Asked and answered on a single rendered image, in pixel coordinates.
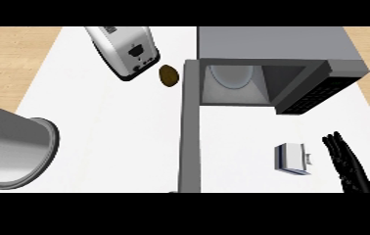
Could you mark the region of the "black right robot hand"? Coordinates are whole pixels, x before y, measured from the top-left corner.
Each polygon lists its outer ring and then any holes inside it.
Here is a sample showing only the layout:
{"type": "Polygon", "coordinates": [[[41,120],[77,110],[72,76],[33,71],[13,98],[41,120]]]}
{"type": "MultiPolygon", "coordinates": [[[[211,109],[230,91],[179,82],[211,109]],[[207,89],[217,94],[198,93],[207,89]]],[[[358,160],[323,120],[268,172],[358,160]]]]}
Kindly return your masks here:
{"type": "Polygon", "coordinates": [[[342,191],[345,193],[370,193],[370,179],[341,134],[335,132],[324,136],[323,143],[330,152],[342,191]]]}

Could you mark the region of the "grey microwave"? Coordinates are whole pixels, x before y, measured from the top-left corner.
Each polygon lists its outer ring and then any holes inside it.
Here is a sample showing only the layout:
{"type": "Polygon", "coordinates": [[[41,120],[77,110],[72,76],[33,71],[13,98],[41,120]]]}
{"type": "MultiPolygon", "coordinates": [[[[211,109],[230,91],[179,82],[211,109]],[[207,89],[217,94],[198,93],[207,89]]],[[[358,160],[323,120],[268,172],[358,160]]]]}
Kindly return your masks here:
{"type": "Polygon", "coordinates": [[[341,27],[196,29],[201,104],[302,115],[369,73],[341,27]]]}

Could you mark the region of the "brown potato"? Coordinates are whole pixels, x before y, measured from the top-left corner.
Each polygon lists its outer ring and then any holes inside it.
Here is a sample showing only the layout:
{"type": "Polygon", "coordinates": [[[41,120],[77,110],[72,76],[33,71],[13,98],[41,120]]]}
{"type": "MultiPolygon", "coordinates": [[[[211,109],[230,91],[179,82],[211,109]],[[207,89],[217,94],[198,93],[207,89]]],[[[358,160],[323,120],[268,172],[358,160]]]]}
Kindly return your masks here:
{"type": "Polygon", "coordinates": [[[180,74],[171,66],[162,65],[159,68],[159,78],[164,85],[173,87],[180,81],[180,74]]]}

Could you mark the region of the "large silver pot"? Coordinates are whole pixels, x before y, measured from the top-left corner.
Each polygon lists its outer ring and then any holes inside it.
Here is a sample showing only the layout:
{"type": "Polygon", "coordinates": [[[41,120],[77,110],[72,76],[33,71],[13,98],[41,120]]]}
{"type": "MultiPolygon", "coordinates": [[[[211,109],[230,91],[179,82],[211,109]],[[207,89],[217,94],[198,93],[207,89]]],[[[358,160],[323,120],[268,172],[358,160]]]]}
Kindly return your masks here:
{"type": "Polygon", "coordinates": [[[59,130],[41,117],[0,109],[0,190],[30,184],[46,171],[59,148],[59,130]]]}

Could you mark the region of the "silver toaster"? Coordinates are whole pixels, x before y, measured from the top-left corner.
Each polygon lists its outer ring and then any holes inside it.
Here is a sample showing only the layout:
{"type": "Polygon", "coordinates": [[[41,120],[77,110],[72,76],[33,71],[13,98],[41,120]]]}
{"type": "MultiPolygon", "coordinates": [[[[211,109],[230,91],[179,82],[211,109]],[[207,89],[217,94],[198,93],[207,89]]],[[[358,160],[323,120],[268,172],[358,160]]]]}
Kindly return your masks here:
{"type": "Polygon", "coordinates": [[[161,59],[148,26],[87,26],[97,52],[114,74],[130,81],[161,59]]]}

